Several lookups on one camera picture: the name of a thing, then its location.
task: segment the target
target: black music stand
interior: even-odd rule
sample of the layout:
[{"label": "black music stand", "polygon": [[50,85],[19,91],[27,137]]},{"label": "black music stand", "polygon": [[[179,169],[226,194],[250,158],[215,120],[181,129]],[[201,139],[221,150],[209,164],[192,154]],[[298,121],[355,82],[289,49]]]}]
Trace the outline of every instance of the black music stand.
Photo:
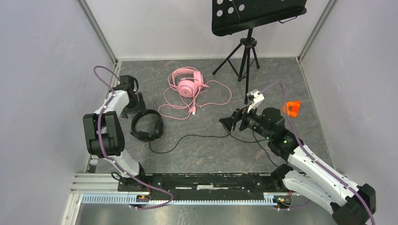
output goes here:
[{"label": "black music stand", "polygon": [[[248,103],[249,92],[249,68],[256,61],[257,69],[260,68],[254,47],[257,41],[252,37],[253,28],[268,23],[279,21],[288,22],[307,12],[307,0],[213,0],[212,32],[216,36],[226,36],[239,31],[249,30],[246,38],[240,39],[238,46],[213,72],[213,75],[228,62],[238,81],[246,78],[245,104]],[[245,46],[239,73],[232,65],[230,58],[242,46]],[[253,51],[254,59],[250,63],[250,51]]]}]

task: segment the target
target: tripod leg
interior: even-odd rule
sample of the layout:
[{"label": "tripod leg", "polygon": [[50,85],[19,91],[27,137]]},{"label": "tripod leg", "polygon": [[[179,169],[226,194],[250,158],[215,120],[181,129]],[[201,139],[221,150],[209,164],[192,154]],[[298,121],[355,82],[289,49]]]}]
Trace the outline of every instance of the tripod leg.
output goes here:
[{"label": "tripod leg", "polygon": [[245,105],[247,105],[247,93],[249,92],[249,69],[250,69],[250,49],[247,51],[247,65],[246,65],[246,93],[245,93]]},{"label": "tripod leg", "polygon": [[248,53],[250,55],[250,49],[245,47],[245,51],[243,52],[243,57],[242,57],[242,63],[240,64],[239,77],[237,79],[238,81],[241,81],[240,78],[242,78],[243,75],[243,69],[245,68],[245,60],[247,58]]},{"label": "tripod leg", "polygon": [[217,67],[217,69],[215,69],[215,71],[213,71],[213,75],[215,75],[215,73],[217,73],[217,71],[224,66],[224,64],[230,60],[230,58],[233,56],[233,54],[235,54],[235,52],[240,48],[240,46],[242,46],[242,43],[238,44],[238,46],[231,52],[231,54],[224,60],[224,62],[221,63],[221,65],[219,65]]},{"label": "tripod leg", "polygon": [[253,55],[254,55],[254,60],[256,60],[257,69],[260,69],[259,60],[257,59],[257,54],[256,54],[256,50],[254,49],[254,47],[253,47]]}]

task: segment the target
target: white wall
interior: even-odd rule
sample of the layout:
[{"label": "white wall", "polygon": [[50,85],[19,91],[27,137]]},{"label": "white wall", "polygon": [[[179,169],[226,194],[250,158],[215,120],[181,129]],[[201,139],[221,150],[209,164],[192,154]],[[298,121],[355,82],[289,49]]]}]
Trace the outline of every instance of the white wall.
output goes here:
[{"label": "white wall", "polygon": [[[296,57],[328,0],[308,0],[307,13],[253,31],[260,57]],[[211,0],[87,0],[119,59],[223,58],[247,31],[217,37],[211,32]],[[243,48],[235,57],[241,58]]]},{"label": "white wall", "polygon": [[112,66],[74,0],[0,3],[0,224],[60,224]]},{"label": "white wall", "polygon": [[398,218],[397,8],[338,1],[303,61],[335,166],[375,188],[377,224]]}]

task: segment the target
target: orange plastic part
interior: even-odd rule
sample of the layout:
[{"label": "orange plastic part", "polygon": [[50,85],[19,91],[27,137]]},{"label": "orange plastic part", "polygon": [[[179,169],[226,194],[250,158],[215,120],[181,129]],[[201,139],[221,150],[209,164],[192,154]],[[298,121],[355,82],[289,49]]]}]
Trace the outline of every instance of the orange plastic part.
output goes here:
[{"label": "orange plastic part", "polygon": [[[301,105],[300,101],[287,102],[286,106],[287,106],[288,115],[290,117],[296,118],[297,114],[299,113],[299,110],[300,110],[300,105]],[[283,110],[283,113],[286,114],[285,106],[282,106],[282,110]]]}]

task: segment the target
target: black headphones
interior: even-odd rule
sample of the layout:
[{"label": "black headphones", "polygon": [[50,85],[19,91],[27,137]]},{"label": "black headphones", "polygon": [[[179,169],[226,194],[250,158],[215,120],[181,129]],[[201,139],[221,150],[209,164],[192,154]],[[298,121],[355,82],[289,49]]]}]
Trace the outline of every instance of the black headphones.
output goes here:
[{"label": "black headphones", "polygon": [[[158,116],[158,120],[155,123],[154,134],[136,130],[136,125],[137,125],[139,119],[143,118],[144,116],[146,116],[148,114],[155,114]],[[151,141],[154,141],[154,140],[162,137],[163,130],[164,130],[164,123],[161,118],[161,115],[156,110],[147,109],[144,113],[140,112],[133,118],[133,121],[131,122],[130,134],[133,135],[134,137],[136,137],[140,141],[151,142]]]}]

